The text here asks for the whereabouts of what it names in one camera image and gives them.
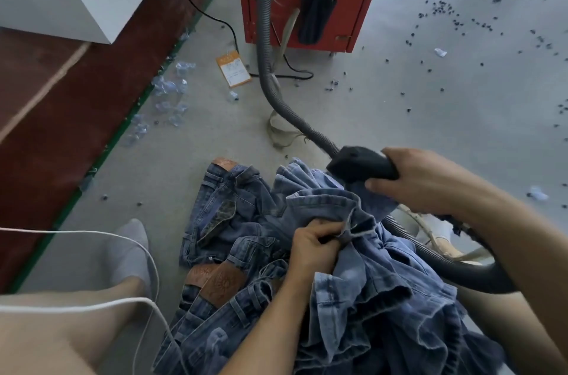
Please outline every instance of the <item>paper label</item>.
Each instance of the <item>paper label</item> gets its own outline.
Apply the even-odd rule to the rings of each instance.
[[[237,51],[220,56],[217,58],[217,64],[231,88],[252,79]]]

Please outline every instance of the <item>white cord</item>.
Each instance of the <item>white cord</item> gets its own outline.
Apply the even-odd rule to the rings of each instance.
[[[158,300],[158,295],[160,294],[160,275],[158,274],[158,267],[156,266],[156,262],[154,258],[150,254],[150,251],[147,250],[142,244],[139,242],[130,239],[126,236],[115,235],[113,233],[108,233],[106,231],[95,231],[95,230],[58,230],[58,231],[47,231],[47,230],[28,230],[24,228],[6,228],[0,227],[0,231],[16,231],[22,233],[41,233],[41,234],[67,234],[67,233],[93,233],[97,235],[107,235],[113,237],[119,237],[121,239],[129,240],[130,242],[134,242],[140,248],[144,250],[146,255],[150,258],[152,262],[152,266],[154,268],[154,272],[156,273],[156,296],[154,301],[146,298],[146,297],[130,297],[126,299],[118,299],[112,300],[110,302],[99,303],[97,305],[89,305],[89,306],[54,306],[54,307],[41,307],[41,306],[18,306],[18,305],[0,305],[0,313],[9,313],[9,314],[68,314],[68,313],[81,313],[81,312],[90,312],[90,311],[97,311],[100,309],[110,308],[117,305],[123,305],[126,303],[145,303],[149,305],[155,312],[158,313],[160,320],[163,322],[164,327],[166,328],[167,336],[170,342],[174,345],[175,349],[177,350],[178,354],[180,355],[180,363],[185,372],[185,375],[189,375],[189,371],[185,366],[183,360],[183,354],[181,352],[180,346],[175,341],[172,331],[164,317],[164,314],[160,311],[160,308],[156,305],[155,301]],[[132,359],[132,375],[136,373],[136,359],[138,358],[138,351],[140,350],[140,346],[142,345],[142,341],[146,334],[146,330],[150,324],[150,320],[152,319],[153,312],[150,313],[148,317],[148,321],[146,321],[146,325],[144,326],[144,330],[142,330],[142,335],[140,336],[140,340],[138,341],[138,345],[136,346],[136,351],[134,352],[134,358]]]

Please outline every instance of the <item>belt loop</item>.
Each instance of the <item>belt loop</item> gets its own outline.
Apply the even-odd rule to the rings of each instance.
[[[251,322],[248,321],[248,318],[246,317],[245,312],[243,311],[241,306],[238,304],[237,299],[235,297],[232,297],[231,300],[229,300],[229,304],[233,308],[233,311],[235,311],[238,319],[241,321],[243,328],[247,329],[251,325]]]

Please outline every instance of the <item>blue jeans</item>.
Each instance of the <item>blue jeans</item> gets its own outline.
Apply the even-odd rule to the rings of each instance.
[[[191,271],[231,264],[238,287],[230,299],[211,292],[212,282],[184,287],[172,326],[192,368],[216,373],[222,367],[219,362],[231,356],[272,299],[267,284],[284,275],[294,231],[325,218],[344,221],[338,236],[343,247],[333,273],[314,277],[295,372],[351,373],[369,362],[393,373],[456,373],[465,362],[496,372],[503,351],[484,336],[468,340],[455,288],[416,255],[412,243],[378,222],[396,203],[362,186],[350,189],[297,159],[278,169],[273,189],[253,167],[209,166],[180,263]],[[279,274],[266,276],[274,263]],[[176,361],[165,339],[156,372],[181,373]]]

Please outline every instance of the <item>black power cord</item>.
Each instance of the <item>black power cord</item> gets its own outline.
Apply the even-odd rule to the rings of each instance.
[[[238,51],[238,43],[237,43],[237,34],[235,33],[235,30],[233,29],[233,27],[231,27],[231,24],[229,24],[228,22],[226,22],[224,20],[214,18],[213,16],[205,13],[193,2],[193,0],[188,0],[188,1],[193,7],[195,7],[195,10],[197,10],[203,16],[205,16],[205,17],[207,17],[211,20],[215,20],[217,22],[225,24],[227,27],[229,27],[229,29],[231,30],[231,33],[233,34],[233,41],[235,42],[235,49],[237,50],[237,52],[239,52]],[[278,44],[281,46],[282,44],[280,43],[280,39],[278,38],[278,34],[276,33],[276,29],[274,28],[274,24],[272,24],[272,30],[274,31],[274,35],[276,36],[276,39],[278,40]],[[307,73],[309,76],[276,75],[276,77],[284,78],[284,79],[298,79],[298,80],[309,80],[312,77],[314,77],[314,74],[312,72],[308,71],[308,70],[296,70],[294,67],[292,67],[290,65],[290,63],[288,62],[288,58],[286,57],[286,55],[284,55],[284,61],[286,62],[287,66],[290,68],[290,70],[292,70],[296,73]],[[258,75],[255,75],[254,73],[249,73],[249,74],[252,77],[258,77]]]

